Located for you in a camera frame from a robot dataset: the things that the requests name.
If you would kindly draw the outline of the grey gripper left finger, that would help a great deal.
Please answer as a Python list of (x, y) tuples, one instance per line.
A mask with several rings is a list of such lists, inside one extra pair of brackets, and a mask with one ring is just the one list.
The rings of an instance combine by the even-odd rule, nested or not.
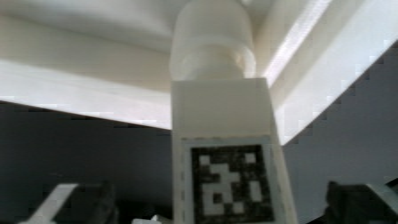
[(30, 215), (17, 224), (119, 224), (115, 189), (99, 184), (58, 184)]

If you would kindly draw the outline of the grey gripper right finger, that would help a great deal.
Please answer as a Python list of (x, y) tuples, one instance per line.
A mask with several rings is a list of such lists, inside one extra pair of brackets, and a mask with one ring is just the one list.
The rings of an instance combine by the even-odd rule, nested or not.
[(325, 224), (398, 224), (398, 178), (383, 185), (328, 183)]

